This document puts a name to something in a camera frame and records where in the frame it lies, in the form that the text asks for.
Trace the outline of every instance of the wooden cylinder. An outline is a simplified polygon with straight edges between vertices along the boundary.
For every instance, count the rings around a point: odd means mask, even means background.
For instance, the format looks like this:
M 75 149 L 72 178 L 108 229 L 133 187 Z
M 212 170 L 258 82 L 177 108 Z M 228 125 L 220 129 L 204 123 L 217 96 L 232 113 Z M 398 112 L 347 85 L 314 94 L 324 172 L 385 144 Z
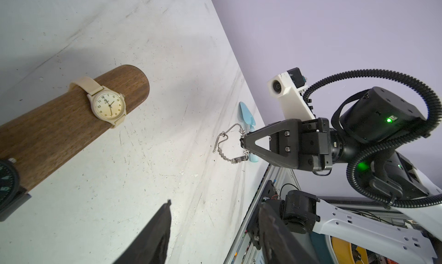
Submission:
M 128 116 L 149 95 L 146 75 L 131 65 L 95 80 L 125 96 Z M 77 86 L 0 126 L 0 158 L 17 160 L 20 185 L 29 191 L 111 126 L 92 113 L 86 92 Z

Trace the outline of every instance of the watch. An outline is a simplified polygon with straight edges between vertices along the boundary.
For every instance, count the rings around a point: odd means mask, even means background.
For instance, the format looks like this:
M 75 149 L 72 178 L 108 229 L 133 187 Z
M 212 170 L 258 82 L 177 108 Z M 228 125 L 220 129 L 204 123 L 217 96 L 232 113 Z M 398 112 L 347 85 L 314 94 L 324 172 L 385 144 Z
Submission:
M 106 122 L 112 124 L 112 128 L 117 127 L 126 117 L 126 103 L 124 95 L 101 86 L 90 77 L 82 77 L 73 81 L 69 90 L 75 85 L 80 86 L 87 92 L 87 98 L 91 102 L 91 108 L 94 115 Z
M 14 158 L 0 159 L 0 222 L 30 198 L 20 186 L 20 177 L 14 167 Z

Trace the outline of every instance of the cream watch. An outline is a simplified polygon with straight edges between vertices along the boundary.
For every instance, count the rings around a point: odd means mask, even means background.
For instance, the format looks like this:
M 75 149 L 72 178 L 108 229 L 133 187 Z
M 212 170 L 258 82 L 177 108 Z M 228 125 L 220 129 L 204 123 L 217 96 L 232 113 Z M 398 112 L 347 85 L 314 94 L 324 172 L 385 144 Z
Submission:
M 101 86 L 94 79 L 83 77 L 73 81 L 69 90 L 75 85 L 80 86 L 87 92 L 87 98 L 91 102 L 92 112 L 103 121 L 112 124 L 112 128 L 117 127 L 126 117 L 126 104 L 124 95 Z

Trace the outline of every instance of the silver chain bracelet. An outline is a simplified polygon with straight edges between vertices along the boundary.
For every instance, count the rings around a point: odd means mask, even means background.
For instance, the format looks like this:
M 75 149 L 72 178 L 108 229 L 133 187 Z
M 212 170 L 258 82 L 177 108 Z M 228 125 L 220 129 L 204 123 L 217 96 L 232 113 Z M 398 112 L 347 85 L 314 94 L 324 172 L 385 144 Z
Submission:
M 213 152 L 215 153 L 216 151 L 218 151 L 218 153 L 220 154 L 221 158 L 223 158 L 224 160 L 231 162 L 232 164 L 235 163 L 240 163 L 240 162 L 245 162 L 248 161 L 248 155 L 249 155 L 249 151 L 248 150 L 244 150 L 244 156 L 240 156 L 237 158 L 228 158 L 226 157 L 220 147 L 220 144 L 223 143 L 224 141 L 229 139 L 229 136 L 227 135 L 227 133 L 232 130 L 235 126 L 239 126 L 240 127 L 240 133 L 241 133 L 241 137 L 244 137 L 244 135 L 246 134 L 246 131 L 244 131 L 244 129 L 241 127 L 240 124 L 236 123 L 234 124 L 232 127 L 230 127 L 227 131 L 225 132 L 221 132 L 218 137 L 217 140 L 215 141 L 215 146 L 213 147 Z M 221 140 L 219 141 L 220 137 L 225 137 L 225 140 Z

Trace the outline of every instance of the scratched surface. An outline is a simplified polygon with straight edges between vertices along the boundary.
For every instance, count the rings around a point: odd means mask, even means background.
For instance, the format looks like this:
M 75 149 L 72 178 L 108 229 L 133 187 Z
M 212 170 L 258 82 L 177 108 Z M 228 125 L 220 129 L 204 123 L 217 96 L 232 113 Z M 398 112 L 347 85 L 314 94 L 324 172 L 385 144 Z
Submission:
M 0 0 L 0 11 L 0 123 L 120 64 L 151 86 L 0 223 L 0 263 L 112 263 L 167 199 L 168 262 L 222 263 L 267 163 L 212 153 L 239 101 L 263 126 L 212 2 Z M 239 136 L 223 144 L 228 157 L 241 155 Z

